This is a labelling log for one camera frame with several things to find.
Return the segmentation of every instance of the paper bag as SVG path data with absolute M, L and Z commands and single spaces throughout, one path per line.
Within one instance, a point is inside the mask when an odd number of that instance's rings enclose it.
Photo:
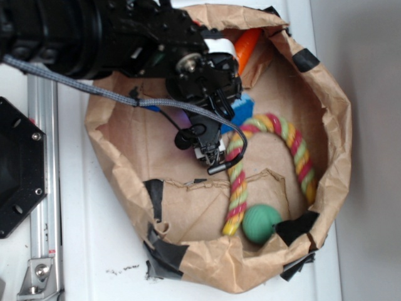
M 326 68 L 288 35 L 288 24 L 278 16 L 239 6 L 187 10 L 233 41 L 245 29 L 263 28 L 242 80 L 252 87 L 246 92 L 256 102 L 255 113 L 283 116 L 303 134 L 319 180 L 315 204 L 307 208 L 285 143 L 274 134 L 257 134 L 244 157 L 248 203 L 270 204 L 285 222 L 264 246 L 248 242 L 242 230 L 222 236 L 227 175 L 209 176 L 193 150 L 178 150 L 177 130 L 167 119 L 92 96 L 86 128 L 103 172 L 144 241 L 149 273 L 239 293 L 288 273 L 291 263 L 307 261 L 323 246 L 348 192 L 351 108 Z M 139 87 L 141 97 L 168 97 L 164 80 L 114 73 L 95 85 L 122 95 Z M 182 128 L 189 125 L 185 113 L 166 111 Z

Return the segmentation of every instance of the rope toy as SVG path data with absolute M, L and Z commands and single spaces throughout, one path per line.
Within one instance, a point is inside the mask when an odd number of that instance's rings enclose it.
M 305 195 L 308 205 L 312 205 L 315 202 L 317 180 L 310 153 L 306 148 L 306 142 L 301 132 L 295 129 L 291 122 L 287 122 L 284 118 L 270 113 L 257 114 L 247 119 L 240 126 L 240 129 L 247 139 L 258 132 L 270 132 L 276 133 L 285 141 L 294 158 L 295 173 L 298 176 L 298 182 L 301 184 L 302 193 Z M 243 141 L 235 133 L 227 147 L 226 160 L 230 161 L 235 158 L 241 152 L 242 146 Z M 227 173 L 231 184 L 231 196 L 226 224 L 223 227 L 222 234 L 232 236 L 244 219 L 248 191 L 242 161 L 228 169 Z

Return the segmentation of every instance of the red stripe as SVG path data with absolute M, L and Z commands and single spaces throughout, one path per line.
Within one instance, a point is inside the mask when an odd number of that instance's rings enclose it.
M 266 114 L 267 117 L 270 118 L 271 122 L 273 123 L 274 131 L 277 135 L 281 136 L 281 123 L 280 119 L 277 118 L 277 116 L 268 113 Z
M 291 146 L 291 155 L 295 156 L 296 152 L 298 151 L 298 147 L 301 144 L 302 141 L 302 135 L 299 130 L 295 131 L 295 138 L 293 145 Z
M 255 127 L 253 124 L 243 124 L 242 126 L 240 126 L 240 129 L 252 133 L 259 133 L 261 131 L 258 129 L 258 127 Z
M 232 182 L 231 184 L 231 193 L 234 193 L 234 191 L 241 186 L 242 182 L 244 182 L 245 179 L 245 172 L 241 171 L 238 175 L 238 177 Z
M 303 179 L 306 177 L 308 172 L 312 169 L 312 160 L 308 160 L 308 162 L 302 167 L 301 172 L 298 175 L 298 182 L 302 183 Z
M 226 162 L 233 160 L 240 152 L 242 151 L 242 146 L 233 149 L 229 154 L 226 156 Z
M 241 205 L 235 207 L 233 210 L 231 210 L 230 212 L 228 212 L 227 217 L 226 217 L 226 221 L 228 221 L 230 218 L 232 218 L 233 216 L 243 212 L 246 210 L 246 202 L 242 203 Z

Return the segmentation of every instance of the gray wall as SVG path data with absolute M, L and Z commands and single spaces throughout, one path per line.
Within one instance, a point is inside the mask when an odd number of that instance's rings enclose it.
M 311 0 L 319 59 L 353 104 L 336 221 L 344 301 L 401 300 L 401 1 Z

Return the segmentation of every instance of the green ball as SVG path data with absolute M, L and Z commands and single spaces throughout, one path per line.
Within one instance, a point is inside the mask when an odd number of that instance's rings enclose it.
M 263 245 L 273 235 L 273 225 L 281 221 L 277 210 L 271 206 L 259 204 L 246 210 L 242 229 L 250 241 Z

